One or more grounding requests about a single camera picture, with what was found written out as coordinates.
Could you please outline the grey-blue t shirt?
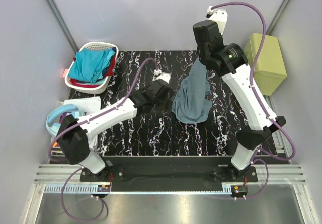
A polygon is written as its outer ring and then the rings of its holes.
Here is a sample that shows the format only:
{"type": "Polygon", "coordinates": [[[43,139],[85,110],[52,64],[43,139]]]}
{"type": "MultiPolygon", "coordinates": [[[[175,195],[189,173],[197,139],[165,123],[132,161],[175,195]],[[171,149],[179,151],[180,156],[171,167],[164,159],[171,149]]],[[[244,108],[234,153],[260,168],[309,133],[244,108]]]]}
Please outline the grey-blue t shirt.
{"type": "Polygon", "coordinates": [[[176,92],[172,112],[184,124],[198,124],[208,119],[212,102],[206,99],[210,94],[208,71],[199,59],[195,60],[189,74],[176,92]]]}

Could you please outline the white laundry basket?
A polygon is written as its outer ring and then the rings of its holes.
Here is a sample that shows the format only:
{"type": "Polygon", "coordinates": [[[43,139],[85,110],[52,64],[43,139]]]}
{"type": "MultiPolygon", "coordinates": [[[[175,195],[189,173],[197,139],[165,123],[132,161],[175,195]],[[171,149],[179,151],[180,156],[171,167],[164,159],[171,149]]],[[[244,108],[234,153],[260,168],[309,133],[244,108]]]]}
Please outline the white laundry basket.
{"type": "MultiPolygon", "coordinates": [[[[86,43],[85,45],[83,45],[80,48],[79,51],[82,51],[84,48],[89,49],[89,50],[105,50],[105,49],[108,49],[108,48],[114,48],[115,51],[116,51],[116,53],[114,55],[114,56],[116,56],[116,61],[117,61],[118,54],[119,54],[119,49],[118,49],[118,47],[116,45],[111,44],[111,43],[106,43],[106,42],[89,42],[89,43],[86,43]]],[[[76,55],[73,58],[73,62],[71,64],[71,66],[74,63],[75,58],[76,58],[76,55]]],[[[95,88],[82,88],[82,87],[73,86],[69,81],[70,78],[68,77],[68,74],[66,75],[64,80],[65,80],[65,83],[66,83],[67,86],[69,86],[70,88],[73,88],[73,89],[75,89],[75,90],[77,90],[79,92],[87,93],[87,94],[100,94],[107,88],[107,85],[108,85],[108,83],[109,83],[111,78],[112,77],[107,77],[107,79],[104,80],[102,85],[100,85],[99,87],[95,87],[95,88]]]]}

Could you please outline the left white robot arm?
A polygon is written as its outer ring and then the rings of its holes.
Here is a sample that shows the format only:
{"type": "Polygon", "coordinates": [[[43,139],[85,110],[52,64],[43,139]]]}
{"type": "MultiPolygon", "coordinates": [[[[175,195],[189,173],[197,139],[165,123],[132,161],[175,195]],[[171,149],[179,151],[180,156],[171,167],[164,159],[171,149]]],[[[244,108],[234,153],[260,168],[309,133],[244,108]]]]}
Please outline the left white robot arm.
{"type": "Polygon", "coordinates": [[[167,108],[173,92],[170,75],[162,73],[147,87],[128,93],[97,112],[81,118],[65,117],[54,142],[58,143],[71,165],[80,165],[88,169],[95,180],[105,181],[111,164],[90,149],[89,141],[123,121],[147,114],[154,108],[167,108]]]}

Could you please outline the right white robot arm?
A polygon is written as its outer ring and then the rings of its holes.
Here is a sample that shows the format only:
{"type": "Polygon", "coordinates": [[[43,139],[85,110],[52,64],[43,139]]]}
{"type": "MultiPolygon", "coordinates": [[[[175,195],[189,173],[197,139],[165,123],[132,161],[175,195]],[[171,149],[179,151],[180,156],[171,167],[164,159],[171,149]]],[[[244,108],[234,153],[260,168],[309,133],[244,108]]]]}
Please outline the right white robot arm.
{"type": "Polygon", "coordinates": [[[250,84],[251,67],[242,48],[235,44],[225,45],[219,26],[212,20],[193,25],[193,33],[199,51],[199,60],[207,70],[213,70],[230,87],[244,111],[248,126],[236,134],[238,146],[228,169],[232,181],[239,182],[246,177],[257,148],[272,136],[272,133],[286,124],[267,104],[263,96],[258,98],[250,84]]]}

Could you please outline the white paper stack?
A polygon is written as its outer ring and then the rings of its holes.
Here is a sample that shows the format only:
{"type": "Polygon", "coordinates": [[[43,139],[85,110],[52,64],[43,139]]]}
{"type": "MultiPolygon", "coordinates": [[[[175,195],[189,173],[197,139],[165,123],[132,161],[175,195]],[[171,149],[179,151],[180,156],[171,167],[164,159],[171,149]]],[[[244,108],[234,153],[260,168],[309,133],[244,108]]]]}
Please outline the white paper stack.
{"type": "Polygon", "coordinates": [[[89,98],[79,98],[79,99],[69,99],[63,102],[58,101],[56,106],[59,107],[61,105],[66,104],[74,104],[80,108],[81,111],[85,112],[85,116],[101,109],[101,98],[97,97],[89,97],[89,98]]]}

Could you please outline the black marble mat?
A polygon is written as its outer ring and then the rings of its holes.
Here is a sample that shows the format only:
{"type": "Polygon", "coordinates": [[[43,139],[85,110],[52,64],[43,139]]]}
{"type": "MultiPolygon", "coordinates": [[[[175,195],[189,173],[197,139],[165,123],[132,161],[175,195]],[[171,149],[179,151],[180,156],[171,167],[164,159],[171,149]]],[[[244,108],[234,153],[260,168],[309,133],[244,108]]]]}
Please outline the black marble mat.
{"type": "MultiPolygon", "coordinates": [[[[163,72],[171,74],[170,85],[180,88],[197,59],[195,51],[122,51],[107,88],[99,95],[101,106],[109,106],[125,96],[132,83],[147,86],[153,77],[154,63],[148,63],[136,77],[140,64],[154,58],[163,72]]],[[[184,124],[172,111],[152,110],[123,121],[98,134],[89,147],[102,156],[231,156],[237,148],[236,134],[248,126],[238,100],[216,73],[208,75],[212,102],[208,119],[199,124],[184,124]]]]}

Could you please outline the green box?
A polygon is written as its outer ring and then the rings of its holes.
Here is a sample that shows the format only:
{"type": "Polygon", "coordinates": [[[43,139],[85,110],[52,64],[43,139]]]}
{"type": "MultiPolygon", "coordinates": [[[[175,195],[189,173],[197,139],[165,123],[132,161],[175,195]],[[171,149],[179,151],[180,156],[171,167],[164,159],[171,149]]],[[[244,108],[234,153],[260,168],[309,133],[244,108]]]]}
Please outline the green box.
{"type": "MultiPolygon", "coordinates": [[[[250,65],[254,62],[261,39],[262,34],[253,33],[244,48],[250,65]]],[[[266,35],[254,69],[254,80],[261,93],[264,96],[270,96],[286,78],[287,73],[278,38],[266,35]]]]}

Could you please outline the teal t shirt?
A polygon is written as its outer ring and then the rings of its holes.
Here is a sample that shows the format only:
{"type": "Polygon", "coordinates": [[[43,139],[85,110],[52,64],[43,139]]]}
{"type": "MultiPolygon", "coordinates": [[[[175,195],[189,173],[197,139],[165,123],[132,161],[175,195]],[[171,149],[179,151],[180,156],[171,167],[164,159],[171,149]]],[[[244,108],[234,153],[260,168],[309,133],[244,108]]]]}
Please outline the teal t shirt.
{"type": "Polygon", "coordinates": [[[89,50],[84,48],[76,53],[68,77],[84,83],[95,83],[101,80],[111,67],[111,60],[116,51],[114,48],[105,50],[89,50]]]}

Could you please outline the pink cube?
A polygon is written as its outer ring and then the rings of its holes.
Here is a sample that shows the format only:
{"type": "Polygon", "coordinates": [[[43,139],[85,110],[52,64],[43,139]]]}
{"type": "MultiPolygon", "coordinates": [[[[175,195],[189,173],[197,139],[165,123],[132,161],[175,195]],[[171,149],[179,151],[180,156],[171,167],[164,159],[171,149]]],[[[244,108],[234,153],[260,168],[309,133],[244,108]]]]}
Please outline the pink cube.
{"type": "Polygon", "coordinates": [[[65,69],[63,74],[62,74],[62,77],[65,78],[67,74],[68,74],[68,69],[65,69]]]}

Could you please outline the light blue headphones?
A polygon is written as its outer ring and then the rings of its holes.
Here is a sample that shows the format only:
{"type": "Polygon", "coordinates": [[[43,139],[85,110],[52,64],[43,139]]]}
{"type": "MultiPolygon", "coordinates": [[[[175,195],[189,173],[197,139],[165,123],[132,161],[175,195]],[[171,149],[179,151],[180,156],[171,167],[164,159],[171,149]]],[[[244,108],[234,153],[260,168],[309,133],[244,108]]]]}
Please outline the light blue headphones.
{"type": "Polygon", "coordinates": [[[55,108],[46,119],[46,128],[52,137],[56,137],[60,129],[60,123],[56,122],[56,119],[67,113],[70,113],[74,118],[85,116],[85,112],[74,104],[61,105],[55,108]]]}

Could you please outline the left controller board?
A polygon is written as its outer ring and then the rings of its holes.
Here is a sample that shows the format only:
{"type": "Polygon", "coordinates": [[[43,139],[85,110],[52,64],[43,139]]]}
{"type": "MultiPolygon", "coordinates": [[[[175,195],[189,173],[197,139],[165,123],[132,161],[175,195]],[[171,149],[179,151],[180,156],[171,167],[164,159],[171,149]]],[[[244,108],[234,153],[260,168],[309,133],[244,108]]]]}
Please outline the left controller board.
{"type": "Polygon", "coordinates": [[[110,184],[98,185],[97,190],[98,190],[98,192],[110,192],[111,191],[111,185],[110,184]]]}

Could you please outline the controller board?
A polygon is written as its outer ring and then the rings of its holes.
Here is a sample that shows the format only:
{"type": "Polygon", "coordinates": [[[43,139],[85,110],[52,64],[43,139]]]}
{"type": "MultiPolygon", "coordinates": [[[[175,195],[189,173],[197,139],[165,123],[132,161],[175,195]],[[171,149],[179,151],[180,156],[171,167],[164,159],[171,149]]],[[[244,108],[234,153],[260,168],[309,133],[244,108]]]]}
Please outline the controller board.
{"type": "Polygon", "coordinates": [[[234,186],[235,193],[247,193],[248,188],[246,185],[234,186]]]}
{"type": "Polygon", "coordinates": [[[98,190],[98,192],[110,192],[111,191],[111,185],[110,184],[98,185],[97,190],[98,190]]]}

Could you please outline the purple orange book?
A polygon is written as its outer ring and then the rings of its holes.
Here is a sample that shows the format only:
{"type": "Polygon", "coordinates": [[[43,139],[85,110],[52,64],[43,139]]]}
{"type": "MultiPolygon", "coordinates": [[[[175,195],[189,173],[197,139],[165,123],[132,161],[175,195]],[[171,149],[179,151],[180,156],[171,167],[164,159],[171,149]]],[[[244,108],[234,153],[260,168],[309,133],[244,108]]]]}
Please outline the purple orange book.
{"type": "MultiPolygon", "coordinates": [[[[75,111],[63,113],[60,116],[58,123],[61,124],[66,116],[73,115],[74,113],[75,113],[75,111]]],[[[60,149],[60,147],[59,147],[58,143],[55,142],[55,144],[52,147],[52,150],[58,150],[58,149],[60,149]]]]}

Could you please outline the right controller board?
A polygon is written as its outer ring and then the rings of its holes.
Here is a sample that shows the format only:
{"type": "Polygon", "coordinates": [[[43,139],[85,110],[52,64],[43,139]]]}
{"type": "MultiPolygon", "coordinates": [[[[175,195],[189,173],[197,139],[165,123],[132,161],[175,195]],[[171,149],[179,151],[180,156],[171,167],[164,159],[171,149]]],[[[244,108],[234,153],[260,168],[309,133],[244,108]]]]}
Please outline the right controller board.
{"type": "Polygon", "coordinates": [[[235,193],[247,193],[248,188],[246,185],[234,186],[235,193]]]}

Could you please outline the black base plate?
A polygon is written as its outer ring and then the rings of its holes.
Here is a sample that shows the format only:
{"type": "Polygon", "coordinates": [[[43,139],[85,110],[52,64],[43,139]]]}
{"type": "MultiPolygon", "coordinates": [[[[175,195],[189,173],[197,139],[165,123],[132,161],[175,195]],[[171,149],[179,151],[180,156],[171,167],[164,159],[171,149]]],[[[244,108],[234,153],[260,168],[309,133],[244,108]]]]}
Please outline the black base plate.
{"type": "Polygon", "coordinates": [[[113,192],[206,192],[222,191],[223,183],[256,183],[255,167],[238,174],[230,157],[105,157],[112,166],[99,174],[82,170],[80,181],[112,181],[113,192]]]}

